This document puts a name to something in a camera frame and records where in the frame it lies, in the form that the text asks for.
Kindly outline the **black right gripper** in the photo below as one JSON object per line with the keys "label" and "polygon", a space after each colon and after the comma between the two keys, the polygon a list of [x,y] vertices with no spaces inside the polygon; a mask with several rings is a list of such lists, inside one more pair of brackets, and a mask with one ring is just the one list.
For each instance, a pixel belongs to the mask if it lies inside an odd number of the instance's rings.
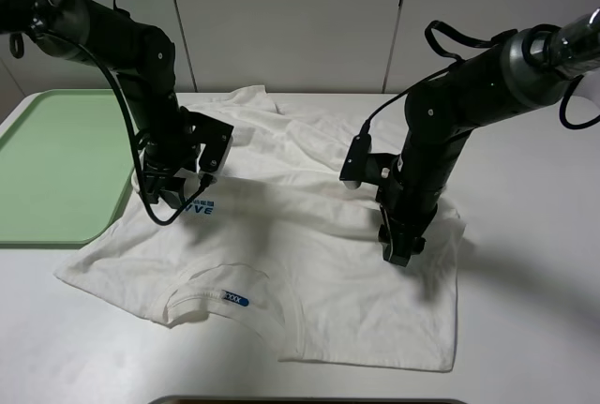
{"label": "black right gripper", "polygon": [[378,240],[386,262],[406,267],[419,255],[426,239],[424,232],[435,217],[445,177],[433,174],[416,183],[402,182],[394,173],[376,175],[376,202],[382,208],[383,223]]}

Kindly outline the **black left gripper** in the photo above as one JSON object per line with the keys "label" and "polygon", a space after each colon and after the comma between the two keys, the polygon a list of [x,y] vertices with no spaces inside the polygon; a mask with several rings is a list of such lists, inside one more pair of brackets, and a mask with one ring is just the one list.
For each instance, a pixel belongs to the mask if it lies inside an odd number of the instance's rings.
{"label": "black left gripper", "polygon": [[201,147],[192,144],[175,156],[160,160],[147,153],[155,148],[150,141],[138,142],[142,167],[142,184],[138,184],[138,196],[149,204],[166,203],[169,207],[182,207],[201,188],[198,174],[198,157]]}

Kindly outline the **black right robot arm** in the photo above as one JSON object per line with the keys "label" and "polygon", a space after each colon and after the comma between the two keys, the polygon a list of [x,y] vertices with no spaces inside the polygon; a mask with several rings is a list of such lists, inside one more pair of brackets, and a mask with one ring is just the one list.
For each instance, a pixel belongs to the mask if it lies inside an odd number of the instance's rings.
{"label": "black right robot arm", "polygon": [[405,266],[420,253],[424,232],[458,157],[478,128],[559,103],[560,120],[584,76],[599,68],[599,12],[559,27],[537,24],[489,40],[431,22],[425,36],[439,56],[452,59],[443,74],[415,84],[405,100],[408,134],[377,191],[385,261]]}

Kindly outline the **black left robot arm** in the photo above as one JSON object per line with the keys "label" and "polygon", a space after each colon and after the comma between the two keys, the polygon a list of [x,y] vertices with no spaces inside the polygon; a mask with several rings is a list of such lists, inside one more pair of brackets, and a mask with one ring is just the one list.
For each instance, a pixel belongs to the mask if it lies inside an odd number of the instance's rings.
{"label": "black left robot arm", "polygon": [[1,32],[16,58],[29,37],[50,57],[97,67],[124,113],[142,200],[188,203],[179,173],[196,171],[197,118],[178,104],[175,47],[161,29],[94,0],[1,0]]}

